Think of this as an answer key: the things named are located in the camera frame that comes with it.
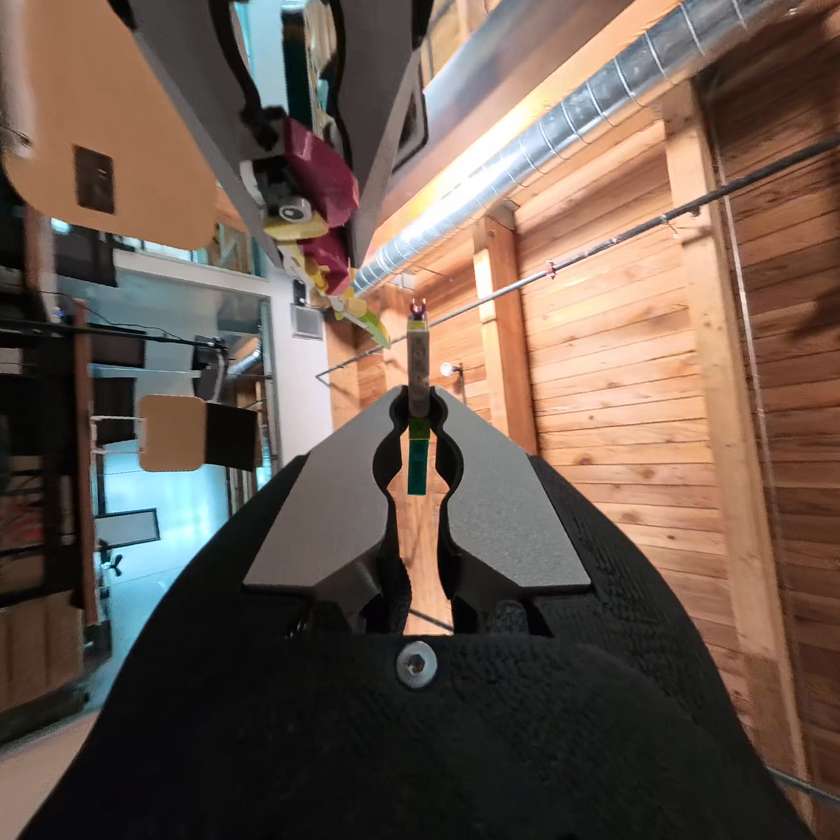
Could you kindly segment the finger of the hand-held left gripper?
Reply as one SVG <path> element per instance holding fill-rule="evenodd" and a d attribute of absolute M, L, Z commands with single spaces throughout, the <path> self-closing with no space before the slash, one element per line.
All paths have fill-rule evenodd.
<path fill-rule="evenodd" d="M 353 268 L 364 263 L 392 173 L 423 148 L 427 117 L 420 48 L 434 2 L 329 2 L 338 44 L 330 103 L 360 202 L 346 238 Z"/>
<path fill-rule="evenodd" d="M 133 37 L 246 226 L 274 266 L 255 161 L 281 151 L 238 48 L 231 2 L 132 1 Z"/>

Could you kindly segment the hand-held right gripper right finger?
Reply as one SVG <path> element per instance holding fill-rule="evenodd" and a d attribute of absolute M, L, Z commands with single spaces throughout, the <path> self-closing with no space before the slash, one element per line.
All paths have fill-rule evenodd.
<path fill-rule="evenodd" d="M 500 604 L 580 595 L 592 581 L 529 453 L 446 390 L 434 387 L 435 468 L 447 492 L 437 569 L 454 632 L 487 630 Z"/>

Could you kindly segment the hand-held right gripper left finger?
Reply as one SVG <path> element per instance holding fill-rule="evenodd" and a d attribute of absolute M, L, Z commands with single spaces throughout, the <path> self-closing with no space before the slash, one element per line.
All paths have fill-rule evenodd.
<path fill-rule="evenodd" d="M 260 595 L 332 603 L 357 632 L 401 634 L 411 583 L 388 487 L 403 467 L 395 387 L 314 447 L 244 578 Z"/>

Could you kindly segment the dark red yellow lego bird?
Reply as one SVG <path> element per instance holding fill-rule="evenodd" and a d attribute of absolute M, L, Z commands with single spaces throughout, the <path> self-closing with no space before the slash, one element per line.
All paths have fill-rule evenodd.
<path fill-rule="evenodd" d="M 246 106 L 241 119 L 255 147 L 240 162 L 239 176 L 282 266 L 325 299 L 336 319 L 349 320 L 389 349 L 387 328 L 352 289 L 349 231 L 361 200 L 351 168 L 282 107 Z"/>

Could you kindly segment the teal yellow pink lego wing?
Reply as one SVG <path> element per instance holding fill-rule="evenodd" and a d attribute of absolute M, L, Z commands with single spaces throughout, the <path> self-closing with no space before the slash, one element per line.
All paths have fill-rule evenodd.
<path fill-rule="evenodd" d="M 422 497 L 427 493 L 428 448 L 431 438 L 429 320 L 424 299 L 412 300 L 409 307 L 406 345 L 408 404 L 406 490 L 409 496 Z"/>

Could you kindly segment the dark shelving rack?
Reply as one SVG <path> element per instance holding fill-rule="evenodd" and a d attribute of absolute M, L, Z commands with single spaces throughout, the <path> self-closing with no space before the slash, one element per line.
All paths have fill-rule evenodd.
<path fill-rule="evenodd" d="M 2 173 L 2 605 L 65 593 L 85 609 L 74 344 L 43 289 L 41 231 Z"/>

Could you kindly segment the tan wooden chair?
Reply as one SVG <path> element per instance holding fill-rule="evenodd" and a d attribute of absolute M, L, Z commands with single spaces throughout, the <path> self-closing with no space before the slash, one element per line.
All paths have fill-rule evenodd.
<path fill-rule="evenodd" d="M 204 466 L 254 471 L 261 464 L 258 414 L 194 395 L 144 395 L 139 402 L 140 467 L 150 473 Z"/>
<path fill-rule="evenodd" d="M 139 48 L 138 7 L 1 3 L 3 170 L 44 216 L 201 249 L 217 183 Z"/>

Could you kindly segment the black ceiling rod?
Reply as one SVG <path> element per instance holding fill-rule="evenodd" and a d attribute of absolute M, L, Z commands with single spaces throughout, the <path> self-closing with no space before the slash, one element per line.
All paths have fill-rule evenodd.
<path fill-rule="evenodd" d="M 725 198 L 729 198 L 730 196 L 738 194 L 752 186 L 766 182 L 769 179 L 786 173 L 799 165 L 803 165 L 816 158 L 838 151 L 838 147 L 839 133 L 834 132 L 822 140 L 813 142 L 806 147 L 785 154 L 771 163 L 742 174 L 738 178 L 728 180 L 723 185 L 717 186 L 686 203 L 675 206 L 665 213 L 651 217 L 641 224 L 630 227 L 615 236 L 604 239 L 603 241 L 600 241 L 576 254 L 559 260 L 549 259 L 540 271 L 536 271 L 524 278 L 514 280 L 506 286 L 503 286 L 501 289 L 492 291 L 485 296 L 478 297 L 475 301 L 465 304 L 461 308 L 448 311 L 436 320 L 433 320 L 429 326 L 431 328 L 441 326 L 442 324 L 459 318 L 468 312 L 477 310 L 482 305 L 501 299 L 514 291 L 519 291 L 540 280 L 555 278 L 559 273 L 566 271 L 573 266 L 577 266 L 586 260 L 604 254 L 607 251 L 619 248 L 626 243 L 646 236 L 659 228 L 674 228 L 675 221 L 681 219 L 682 217 L 689 216 L 692 218 L 698 218 L 701 210 L 710 207 L 712 204 L 719 203 Z"/>

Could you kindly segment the spiral metal air duct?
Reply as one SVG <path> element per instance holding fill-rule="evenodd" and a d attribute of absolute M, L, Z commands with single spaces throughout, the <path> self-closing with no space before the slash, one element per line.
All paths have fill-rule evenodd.
<path fill-rule="evenodd" d="M 379 248 L 359 269 L 355 295 L 405 271 L 470 228 L 542 174 L 570 160 L 668 88 L 749 37 L 790 2 L 680 2 L 662 20 L 567 93 L 465 181 Z"/>

